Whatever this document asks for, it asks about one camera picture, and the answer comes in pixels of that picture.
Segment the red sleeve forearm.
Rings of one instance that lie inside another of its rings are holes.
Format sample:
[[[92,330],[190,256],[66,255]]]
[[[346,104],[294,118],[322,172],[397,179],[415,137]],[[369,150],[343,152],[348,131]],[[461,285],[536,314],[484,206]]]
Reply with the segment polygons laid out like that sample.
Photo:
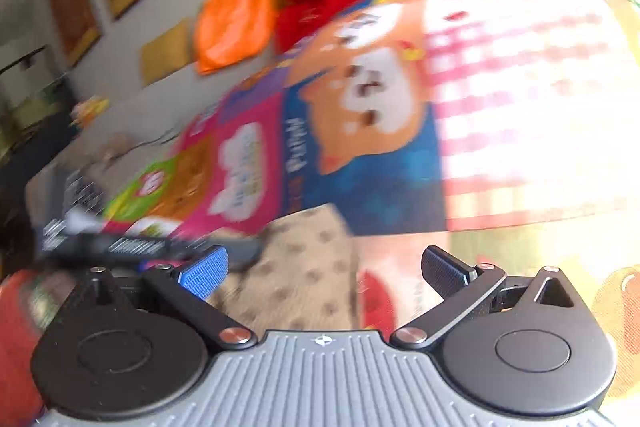
[[[32,379],[32,352],[55,314],[32,270],[10,275],[1,284],[1,425],[28,426],[43,404]]]

